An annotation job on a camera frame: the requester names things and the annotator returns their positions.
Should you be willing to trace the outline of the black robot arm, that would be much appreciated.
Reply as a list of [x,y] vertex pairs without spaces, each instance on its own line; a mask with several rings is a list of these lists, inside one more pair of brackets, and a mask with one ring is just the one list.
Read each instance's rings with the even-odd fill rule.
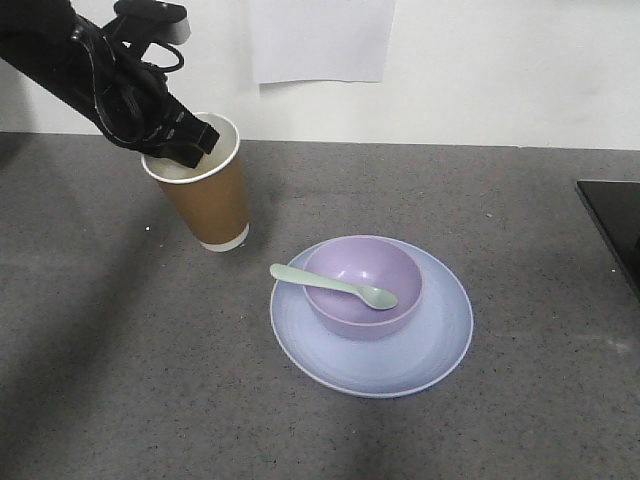
[[189,35],[187,10],[118,1],[98,26],[68,1],[4,1],[1,57],[91,121],[118,147],[194,168],[219,133],[170,92]]

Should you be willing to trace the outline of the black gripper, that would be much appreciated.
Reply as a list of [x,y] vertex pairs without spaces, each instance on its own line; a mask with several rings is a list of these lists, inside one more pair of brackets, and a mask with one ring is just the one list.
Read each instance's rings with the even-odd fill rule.
[[74,42],[88,56],[90,85],[98,126],[118,146],[141,146],[164,133],[164,143],[145,154],[195,169],[218,142],[219,133],[197,118],[167,87],[175,67],[137,58],[128,45],[111,43],[87,29],[74,31]]

